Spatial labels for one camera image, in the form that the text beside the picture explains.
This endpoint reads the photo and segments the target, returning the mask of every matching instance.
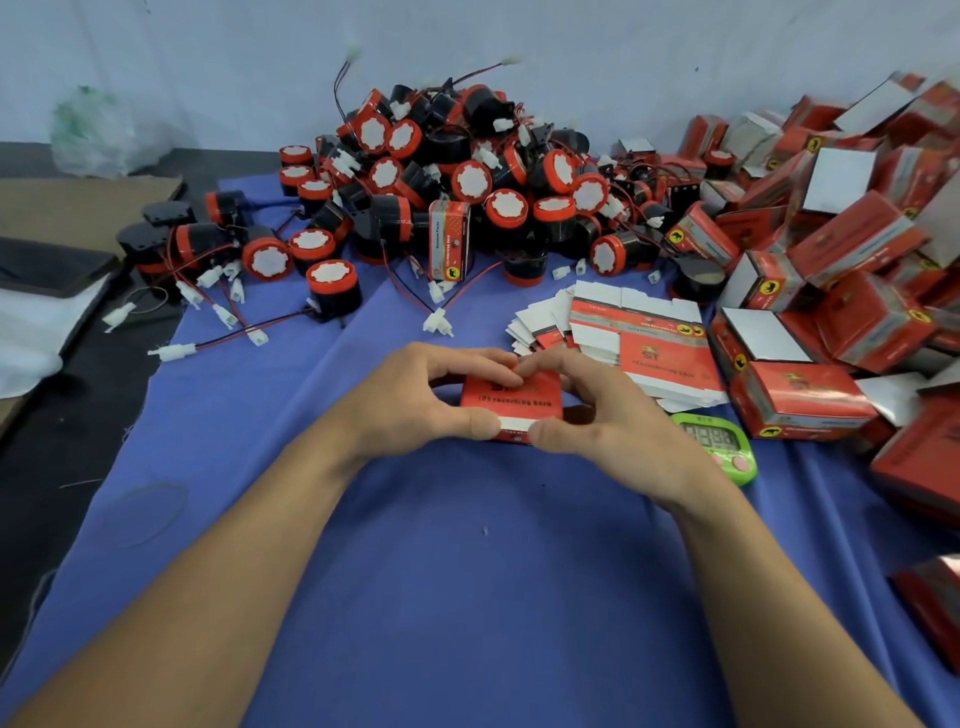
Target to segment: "product box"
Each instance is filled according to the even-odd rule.
[[[710,322],[709,339],[727,382],[750,362],[813,363],[772,311],[718,308]]]
[[[810,152],[800,152],[754,184],[746,187],[741,184],[745,191],[737,208],[756,209],[785,205],[794,185],[804,176],[812,161],[813,155]]]
[[[893,437],[870,469],[888,499],[960,528],[960,392],[924,397],[920,416]]]
[[[842,279],[817,306],[814,319],[831,356],[876,375],[937,332],[915,299],[862,271]]]
[[[932,85],[890,123],[886,132],[896,146],[915,144],[928,133],[960,136],[960,79]]]
[[[725,133],[727,122],[716,114],[701,114],[694,116],[686,127],[684,141],[677,152],[678,157],[699,159],[707,152],[712,152],[720,146]]]
[[[461,407],[483,407],[500,418],[500,434],[494,440],[530,444],[527,432],[537,420],[564,416],[560,375],[537,372],[516,389],[468,376],[460,396]]]
[[[920,627],[947,669],[960,675],[960,555],[938,556],[891,574],[907,612]]]
[[[651,397],[687,405],[679,409],[729,401],[693,301],[578,280],[570,326],[583,353],[618,365]]]
[[[777,124],[759,114],[748,112],[730,123],[720,142],[720,149],[736,157],[734,172],[744,166],[761,167],[782,135],[783,131]]]
[[[929,235],[879,192],[868,192],[787,255],[805,280],[822,290],[850,271],[873,272],[916,250]]]
[[[704,180],[700,183],[700,202],[711,215],[719,214],[725,209],[736,209],[741,197],[743,188],[735,182]]]
[[[908,253],[883,274],[884,280],[915,299],[921,299],[946,277],[947,271],[917,252]]]
[[[917,215],[917,225],[929,232],[931,240],[920,252],[941,268],[960,259],[960,175],[954,174],[929,205]]]
[[[916,420],[922,410],[917,390],[925,384],[926,377],[917,372],[858,379],[856,386],[876,410],[878,417],[866,423],[851,438],[852,448],[860,453],[879,450],[897,434],[897,430]]]
[[[804,279],[785,254],[747,251],[733,269],[718,305],[783,311],[803,285]]]
[[[911,220],[916,219],[946,181],[947,156],[921,147],[898,147],[880,158],[870,188]]]
[[[846,133],[870,133],[913,101],[913,96],[896,81],[884,81],[837,116],[833,126]]]
[[[805,96],[783,122],[783,130],[786,132],[794,127],[807,127],[814,132],[825,132],[833,128],[833,121],[849,107],[849,104]]]
[[[713,222],[740,250],[749,251],[764,243],[786,222],[786,205],[724,212]]]
[[[704,210],[703,203],[694,203],[686,215],[664,236],[678,254],[694,253],[712,260],[730,271],[740,257],[740,249],[717,227]]]
[[[753,437],[839,440],[876,417],[851,376],[829,364],[748,364],[730,398]]]
[[[786,330],[793,336],[794,341],[800,344],[814,364],[833,364],[850,375],[858,372],[856,367],[830,356],[827,345],[820,337],[820,330],[817,328],[817,322],[814,320],[812,312],[781,311],[777,314],[777,318],[780,319]]]

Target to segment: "blue fabric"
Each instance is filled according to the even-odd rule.
[[[267,199],[264,184],[236,186]],[[343,332],[296,320],[259,350],[231,342],[160,368],[0,692],[0,720],[386,353],[418,340],[506,348],[513,312],[573,281],[524,290],[495,271],[449,309],[456,337],[441,340],[389,282],[372,290],[382,269],[363,272],[367,302]],[[663,293],[642,274],[616,282]],[[246,308],[254,320],[302,296],[301,279],[251,285]],[[211,318],[188,312],[176,340],[217,335]],[[839,447],[753,445],[746,492],[794,563],[920,718],[956,725],[956,679],[884,580],[958,550],[956,536],[891,509]],[[668,516],[576,458],[441,441],[369,465],[320,539],[244,722],[307,724],[733,721]]]

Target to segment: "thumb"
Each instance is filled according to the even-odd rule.
[[[440,437],[492,440],[500,432],[500,418],[483,407],[445,406]]]
[[[546,452],[579,452],[579,444],[590,425],[569,425],[563,420],[548,417],[537,420],[527,433],[530,443]]]

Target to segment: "white wall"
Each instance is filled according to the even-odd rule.
[[[484,81],[597,146],[672,149],[695,113],[853,99],[894,69],[956,63],[960,3],[0,0],[0,139],[44,141],[52,106],[89,84],[160,114],[180,146],[306,142],[337,124],[331,86],[354,44],[348,109],[372,85],[521,55]]]

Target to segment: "green timer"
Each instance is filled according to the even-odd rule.
[[[678,412],[671,419],[704,446],[713,461],[741,488],[756,477],[756,459],[743,430],[729,420]]]

